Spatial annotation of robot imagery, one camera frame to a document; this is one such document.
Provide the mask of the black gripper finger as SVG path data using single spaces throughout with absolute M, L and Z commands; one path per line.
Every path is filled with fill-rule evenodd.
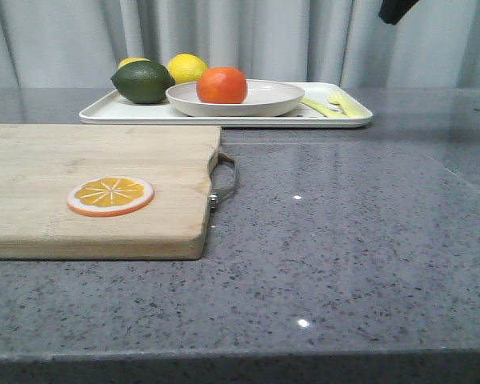
M 386 24 L 397 25 L 418 0 L 383 0 L 378 16 Z

